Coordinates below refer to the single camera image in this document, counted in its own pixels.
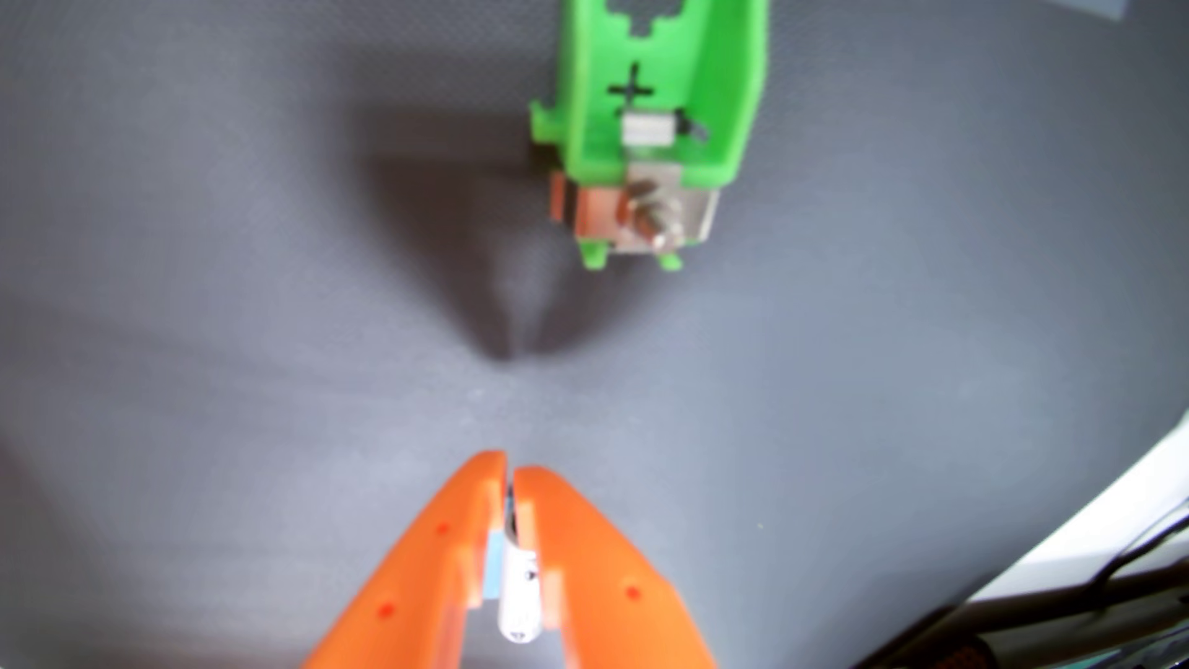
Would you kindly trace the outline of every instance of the white cylinder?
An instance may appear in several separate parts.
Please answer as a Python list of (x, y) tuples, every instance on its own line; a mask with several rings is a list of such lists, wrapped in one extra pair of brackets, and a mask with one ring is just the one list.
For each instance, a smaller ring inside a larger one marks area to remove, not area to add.
[(499, 633), (527, 644), (541, 636), (541, 580), (536, 554), (516, 545), (516, 536), (504, 531), (504, 568), (499, 587)]

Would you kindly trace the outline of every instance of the green plastic tab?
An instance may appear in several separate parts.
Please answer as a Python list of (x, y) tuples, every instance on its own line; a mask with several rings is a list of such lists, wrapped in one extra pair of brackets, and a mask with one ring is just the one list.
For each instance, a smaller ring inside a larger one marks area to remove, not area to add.
[(685, 0), (648, 37), (633, 37), (630, 25), (606, 0), (565, 0), (556, 106), (533, 102), (534, 141), (556, 144), (579, 184), (617, 184), (623, 107), (680, 111), (709, 138), (681, 134), (649, 157), (681, 163), (687, 188), (730, 183), (763, 90), (768, 0)]
[(604, 239), (579, 239), (578, 252), (583, 254), (583, 265), (591, 271), (599, 271), (606, 266), (606, 254), (611, 250), (611, 242)]
[(681, 271), (682, 261), (681, 255), (677, 253), (660, 253), (656, 255), (656, 263), (661, 265), (665, 271)]

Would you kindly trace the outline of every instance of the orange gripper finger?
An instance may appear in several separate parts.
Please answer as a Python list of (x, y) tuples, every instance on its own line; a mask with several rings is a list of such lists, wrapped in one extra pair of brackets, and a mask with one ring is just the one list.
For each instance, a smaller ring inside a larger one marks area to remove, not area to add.
[(512, 473), (516, 534), (537, 554), (546, 629), (567, 667), (712, 669), (677, 591), (570, 484), (540, 467)]
[(304, 669), (457, 669), (483, 604), (487, 532), (503, 528), (508, 459), (467, 461), (421, 511)]

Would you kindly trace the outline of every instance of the blue tape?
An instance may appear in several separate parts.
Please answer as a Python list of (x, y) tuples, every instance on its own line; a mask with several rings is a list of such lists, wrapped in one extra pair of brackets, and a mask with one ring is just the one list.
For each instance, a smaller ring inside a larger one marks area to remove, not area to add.
[(504, 531), (487, 532), (487, 556), (483, 561), (483, 599), (499, 599), (504, 574)]

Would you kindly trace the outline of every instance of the metal screw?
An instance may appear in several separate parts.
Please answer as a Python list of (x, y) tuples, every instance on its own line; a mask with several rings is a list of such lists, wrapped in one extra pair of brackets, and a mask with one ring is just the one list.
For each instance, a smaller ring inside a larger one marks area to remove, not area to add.
[(628, 208), (631, 227), (658, 253), (675, 251), (685, 242), (681, 227), (681, 203), (655, 181), (643, 179), (628, 184)]

